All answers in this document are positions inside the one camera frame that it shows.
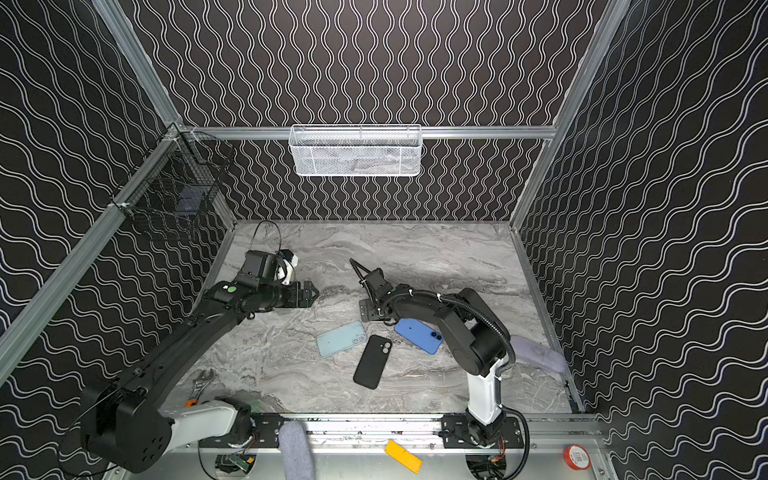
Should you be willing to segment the black phone case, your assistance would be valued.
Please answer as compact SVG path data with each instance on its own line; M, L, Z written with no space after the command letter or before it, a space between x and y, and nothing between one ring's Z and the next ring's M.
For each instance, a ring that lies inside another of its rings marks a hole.
M383 371L392 350L392 341L388 338L372 335L365 346L353 375L353 381L370 390L379 386Z

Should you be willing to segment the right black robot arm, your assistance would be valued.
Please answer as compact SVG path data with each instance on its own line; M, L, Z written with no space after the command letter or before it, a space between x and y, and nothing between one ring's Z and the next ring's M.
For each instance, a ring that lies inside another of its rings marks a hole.
M477 445L489 446L500 436L506 420L501 401L501 374L516 361L510 333L475 290L457 294L392 285L381 269L350 261L378 319L397 325L406 319L437 328L452 358L467 373L468 435Z

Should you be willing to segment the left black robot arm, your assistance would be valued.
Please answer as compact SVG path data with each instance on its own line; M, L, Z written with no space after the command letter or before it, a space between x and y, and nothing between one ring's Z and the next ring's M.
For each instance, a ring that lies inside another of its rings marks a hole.
M310 281L257 287L221 281L210 288L181 327L139 363L111 381L85 387L79 418L81 447L111 464L141 473L177 447L212 437L242 444L250 409L234 400L164 413L178 381L223 335L251 315L311 307L319 291Z

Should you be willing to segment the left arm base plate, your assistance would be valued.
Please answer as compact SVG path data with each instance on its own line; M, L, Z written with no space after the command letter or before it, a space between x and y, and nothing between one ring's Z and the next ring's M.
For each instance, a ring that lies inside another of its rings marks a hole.
M209 437L199 442L201 448L260 449L279 446L279 430L286 419L276 413L252 414L248 420L240 416L232 430L223 436Z

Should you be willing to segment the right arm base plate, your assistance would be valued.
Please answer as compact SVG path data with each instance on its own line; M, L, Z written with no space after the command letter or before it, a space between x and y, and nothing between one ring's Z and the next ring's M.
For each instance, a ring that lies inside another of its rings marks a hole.
M469 413L444 415L438 436L446 449L499 448L500 442L513 449L525 445L519 420L505 413L489 425L483 425Z

